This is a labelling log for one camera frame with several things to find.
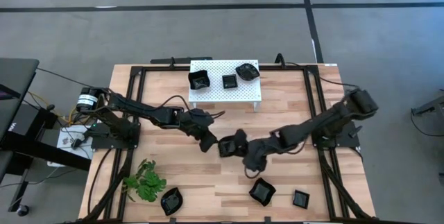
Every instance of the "table leg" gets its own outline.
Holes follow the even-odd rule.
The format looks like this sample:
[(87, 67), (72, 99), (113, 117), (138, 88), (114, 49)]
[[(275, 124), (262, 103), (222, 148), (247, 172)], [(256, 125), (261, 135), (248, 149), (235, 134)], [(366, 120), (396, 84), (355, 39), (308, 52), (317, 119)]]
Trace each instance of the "table leg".
[(253, 110), (254, 112), (257, 112), (259, 106), (261, 105), (261, 102), (253, 102)]

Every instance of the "plant leaf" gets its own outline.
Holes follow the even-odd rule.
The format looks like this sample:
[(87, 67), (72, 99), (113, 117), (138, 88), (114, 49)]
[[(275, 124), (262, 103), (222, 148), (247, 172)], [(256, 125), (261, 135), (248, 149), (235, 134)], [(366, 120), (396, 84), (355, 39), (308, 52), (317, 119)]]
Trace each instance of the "plant leaf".
[(146, 163), (146, 170), (147, 171), (153, 171), (154, 170), (154, 166), (155, 166), (155, 162), (154, 161), (147, 162)]
[(129, 178), (124, 178), (123, 183), (130, 188), (137, 188), (139, 186), (139, 182), (134, 175), (130, 176)]
[(155, 193), (153, 193), (146, 200), (152, 203), (153, 201), (155, 201), (156, 198), (157, 196), (155, 195)]
[(146, 158), (139, 164), (138, 168), (140, 168), (142, 165), (146, 163)]
[(155, 185), (160, 183), (159, 176), (152, 171), (147, 171), (145, 173), (145, 180), (146, 184), (150, 187), (154, 187)]
[(142, 200), (147, 200), (149, 202), (153, 202), (157, 198), (154, 189), (149, 186), (139, 186), (139, 188), (137, 188), (137, 193)]
[(130, 196), (130, 194), (128, 193), (128, 194), (126, 194), (127, 196), (128, 196), (128, 198), (130, 199), (130, 200), (132, 200), (133, 202), (135, 202), (135, 200), (133, 199), (133, 197), (131, 197)]
[(140, 179), (139, 179), (139, 184), (140, 184), (140, 185), (144, 185), (144, 186), (148, 186), (148, 184), (146, 183), (145, 178), (140, 178)]
[(145, 171), (144, 166), (139, 167), (139, 170), (136, 173), (136, 178), (139, 179), (143, 175), (144, 171)]
[(154, 190), (155, 190), (156, 193), (159, 193), (159, 192), (164, 191), (165, 186), (162, 186), (161, 184), (157, 184), (157, 185), (155, 185), (153, 188), (154, 188)]
[(148, 200), (152, 197), (153, 192), (150, 187), (141, 185), (137, 188), (137, 194), (142, 200)]

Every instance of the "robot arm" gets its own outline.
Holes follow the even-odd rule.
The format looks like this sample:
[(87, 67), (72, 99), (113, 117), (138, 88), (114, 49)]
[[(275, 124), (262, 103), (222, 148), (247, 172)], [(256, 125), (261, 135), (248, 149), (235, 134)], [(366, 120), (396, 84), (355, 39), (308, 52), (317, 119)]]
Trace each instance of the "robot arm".
[(85, 87), (78, 98), (77, 111), (81, 114), (101, 120), (110, 128), (111, 135), (123, 140), (130, 139), (138, 130), (135, 123), (116, 116), (113, 111), (120, 111), (148, 119), (162, 129), (179, 129), (188, 136), (200, 140), (200, 149), (207, 152), (216, 137), (208, 126), (214, 123), (212, 116), (201, 109), (184, 111), (183, 107), (153, 107), (140, 103), (113, 92), (107, 88)]
[[(318, 116), (298, 125), (287, 125), (273, 130), (269, 138), (241, 141), (243, 145), (236, 149), (246, 150), (242, 162), (247, 169), (262, 172), (266, 167), (267, 155), (288, 153), (311, 133), (316, 133), (324, 139), (333, 138), (341, 133), (345, 124), (354, 119), (364, 120), (372, 117), (377, 109), (378, 106), (366, 90), (355, 89)], [(223, 146), (219, 144), (219, 150), (221, 149), (223, 150)]]

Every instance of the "floor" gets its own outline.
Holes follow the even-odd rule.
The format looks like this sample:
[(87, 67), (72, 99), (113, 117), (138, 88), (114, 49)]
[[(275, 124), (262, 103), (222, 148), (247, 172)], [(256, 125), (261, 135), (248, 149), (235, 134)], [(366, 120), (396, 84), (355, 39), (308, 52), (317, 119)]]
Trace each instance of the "floor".
[[(410, 122), (409, 110), (440, 96), (439, 89), (444, 88), (444, 4), (432, 3), (444, 0), (310, 1), (333, 3), (336, 8), (314, 6), (314, 21), (309, 22), (307, 11), (311, 9), (304, 8), (153, 11), (140, 7), (302, 4), (307, 0), (0, 0), (0, 56), (37, 58), (41, 68), (98, 86), (109, 83), (114, 64), (148, 63), (171, 56), (272, 62), (280, 52), (292, 62), (337, 63), (343, 81), (367, 89), (380, 107), (375, 117), (362, 123), (359, 133), (377, 216), (440, 223), (444, 219), (444, 186), (438, 173), (444, 171), (444, 138), (420, 134)], [(340, 8), (345, 6), (338, 3), (379, 5)], [(414, 3), (422, 3), (422, 7), (406, 7), (418, 5)], [(23, 8), (95, 6), (128, 8), (115, 12), (23, 12)], [(12, 12), (11, 8), (21, 10)], [(68, 113), (80, 87), (38, 72), (30, 90)], [(424, 131), (444, 132), (433, 114), (415, 120)], [(50, 172), (44, 162), (37, 161), (30, 177), (37, 181)], [(2, 184), (18, 180), (8, 176)], [(77, 171), (29, 186), (23, 203), (33, 211), (22, 218), (6, 212), (14, 187), (0, 189), (0, 222), (72, 221), (78, 214), (85, 181), (86, 173)]]

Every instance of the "black cable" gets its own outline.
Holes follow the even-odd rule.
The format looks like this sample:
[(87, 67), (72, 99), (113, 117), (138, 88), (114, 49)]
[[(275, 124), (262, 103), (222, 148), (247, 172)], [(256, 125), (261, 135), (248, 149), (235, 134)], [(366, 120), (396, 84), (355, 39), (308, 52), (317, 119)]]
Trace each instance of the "black cable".
[(410, 120), (411, 123), (413, 124), (413, 126), (415, 126), (416, 130), (418, 130), (419, 132), (421, 132), (423, 135), (426, 135), (428, 137), (444, 137), (444, 135), (433, 135), (433, 134), (427, 134), (426, 132), (422, 131), (415, 123), (415, 121), (413, 121), (413, 112), (410, 112)]
[(62, 122), (60, 122), (60, 120), (59, 120), (58, 118), (57, 118), (57, 122), (58, 122), (58, 124), (60, 124), (60, 126), (61, 126), (62, 128), (65, 128), (66, 131), (62, 131), (62, 132), (67, 133), (67, 134), (69, 135), (69, 137), (71, 137), (72, 141), (75, 141), (74, 137), (71, 136), (71, 134), (69, 133), (69, 131), (67, 130), (67, 128), (66, 128), (65, 126), (62, 125)]
[[(285, 62), (286, 64), (293, 64), (293, 65), (295, 65), (295, 66), (299, 66), (299, 67), (301, 67), (302, 65), (299, 65), (299, 64), (296, 64), (296, 63), (294, 63), (294, 62)], [(328, 80), (328, 79), (325, 79), (325, 78), (323, 78), (323, 77), (321, 77), (321, 76), (318, 76), (321, 80), (324, 80), (325, 82), (328, 82), (328, 83), (332, 83), (332, 84), (335, 84), (335, 85), (343, 85), (343, 86), (350, 86), (350, 87), (355, 87), (355, 88), (359, 88), (359, 86), (357, 86), (357, 85), (352, 85), (352, 84), (347, 84), (347, 83), (338, 83), (338, 82), (334, 82), (334, 81), (331, 81), (331, 80)]]
[(81, 83), (81, 82), (75, 81), (74, 79), (67, 78), (67, 77), (62, 76), (62, 75), (60, 75), (60, 74), (57, 74), (57, 73), (55, 73), (55, 72), (48, 71), (48, 70), (46, 70), (46, 69), (42, 69), (42, 68), (37, 68), (37, 69), (40, 70), (40, 71), (47, 72), (47, 73), (49, 73), (49, 74), (53, 74), (53, 75), (59, 76), (59, 77), (61, 77), (61, 78), (64, 78), (64, 79), (66, 79), (66, 80), (69, 80), (69, 81), (71, 81), (71, 82), (78, 83), (79, 85), (83, 85), (83, 86), (86, 86), (86, 87), (93, 87), (93, 86), (91, 86), (91, 85), (87, 85), (87, 84), (85, 84), (85, 83)]
[[(74, 172), (74, 171), (76, 171), (76, 170), (77, 170), (77, 169), (73, 169), (73, 170), (70, 170), (70, 171), (67, 171), (67, 172), (61, 173), (60, 175), (50, 176), (50, 177), (48, 177), (48, 178), (45, 178), (45, 179), (43, 179), (43, 180), (40, 180), (39, 182), (29, 182), (28, 184), (29, 184), (29, 185), (36, 185), (36, 184), (39, 184), (39, 183), (44, 182), (45, 180), (53, 179), (53, 178), (59, 178), (59, 177), (62, 176), (62, 175), (66, 175), (66, 174), (71, 173), (71, 172)], [(7, 184), (7, 185), (3, 185), (3, 186), (1, 186), (0, 189), (1, 189), (1, 188), (4, 188), (4, 187), (9, 187), (9, 186), (13, 186), (13, 185), (20, 185), (20, 184), (22, 184), (22, 183), (20, 183), (20, 182), (19, 182), (19, 183), (11, 183), (11, 184)]]
[(359, 152), (355, 147), (350, 147), (356, 154), (358, 154), (358, 156), (361, 158), (361, 160), (364, 160), (364, 158), (362, 157), (361, 152)]
[(68, 131), (66, 127), (61, 127), (60, 131), (61, 131), (61, 132), (64, 132), (64, 133), (68, 133), (68, 134), (69, 134), (70, 132), (71, 132), (71, 133), (79, 133), (79, 134), (83, 134), (83, 133), (84, 133), (84, 132), (81, 132), (81, 131), (74, 131), (74, 130), (70, 130), (70, 131)]
[(302, 143), (302, 146), (301, 146), (297, 151), (295, 151), (295, 152), (287, 151), (286, 153), (287, 153), (287, 154), (290, 154), (290, 155), (296, 155), (296, 154), (298, 154), (300, 151), (302, 151), (302, 150), (304, 149), (304, 146), (305, 146), (305, 144), (307, 143), (307, 139), (308, 139), (308, 138), (305, 138), (304, 142)]
[(28, 101), (23, 99), (23, 102), (27, 103), (29, 106), (33, 107), (34, 109), (36, 109), (37, 111), (39, 111), (39, 109), (37, 109), (37, 107), (35, 105), (30, 104)]
[[(111, 93), (116, 94), (115, 92), (112, 91), (112, 89), (110, 89), (110, 88), (106, 88), (106, 89), (109, 90)], [(181, 96), (181, 95), (174, 95), (174, 96), (171, 96), (170, 98), (168, 98), (167, 100), (165, 100), (165, 102), (163, 102), (161, 105), (159, 105), (159, 106), (157, 106), (157, 107), (154, 107), (153, 109), (150, 109), (150, 110), (147, 110), (147, 109), (142, 108), (142, 107), (138, 107), (138, 106), (136, 106), (136, 105), (132, 105), (132, 106), (133, 106), (133, 107), (136, 107), (137, 109), (141, 109), (141, 110), (154, 111), (154, 110), (158, 110), (158, 109), (160, 109), (161, 107), (164, 107), (164, 105), (166, 105), (166, 104), (167, 104), (169, 101), (171, 101), (171, 99), (173, 99), (173, 98), (180, 98), (180, 99), (182, 100), (183, 104), (185, 105), (185, 107), (187, 108), (187, 110), (190, 111), (190, 114), (191, 114), (191, 115), (194, 115), (194, 116), (197, 116), (197, 117), (206, 117), (206, 116), (207, 116), (206, 114), (198, 114), (198, 113), (194, 113), (194, 112), (192, 112), (192, 111), (190, 110), (190, 108), (189, 108), (189, 106), (188, 106), (186, 100), (185, 100), (185, 99), (183, 98), (183, 96)], [(210, 116), (211, 116), (211, 117), (216, 117), (216, 118), (217, 118), (217, 117), (222, 116), (223, 114), (225, 114), (225, 110), (222, 110), (221, 112), (217, 112), (217, 113), (214, 113), (214, 114), (210, 114)]]
[(244, 174), (245, 174), (245, 176), (246, 176), (248, 179), (255, 179), (257, 176), (259, 176), (260, 173), (261, 173), (261, 172), (258, 171), (257, 174), (255, 174), (254, 176), (249, 176), (249, 175), (247, 174), (247, 167), (246, 167), (246, 166), (244, 167)]
[(105, 158), (110, 153), (111, 149), (106, 151), (105, 155), (102, 157), (102, 160), (99, 163), (99, 166), (97, 167), (96, 174), (94, 175), (94, 179), (91, 183), (91, 188), (89, 189), (89, 197), (88, 197), (88, 214), (91, 214), (91, 197), (92, 197), (92, 189), (94, 188), (94, 184), (96, 183), (97, 175), (99, 174), (100, 168), (102, 167), (103, 161), (105, 161)]
[(88, 155), (88, 153), (86, 152), (86, 150), (84, 150), (84, 149), (82, 148), (82, 146), (79, 146), (79, 148), (80, 148), (81, 150), (83, 150), (83, 152), (85, 152), (85, 154), (86, 154), (86, 157), (88, 157), (88, 159), (90, 160), (90, 159), (91, 159), (91, 157), (89, 157), (89, 155)]
[(35, 103), (37, 103), (37, 105), (38, 105), (40, 108), (43, 108), (42, 105), (39, 104), (39, 102), (37, 101), (37, 99), (35, 99), (34, 95), (32, 95), (32, 94), (29, 93), (29, 92), (28, 92), (28, 94), (31, 95), (31, 98), (34, 100)]

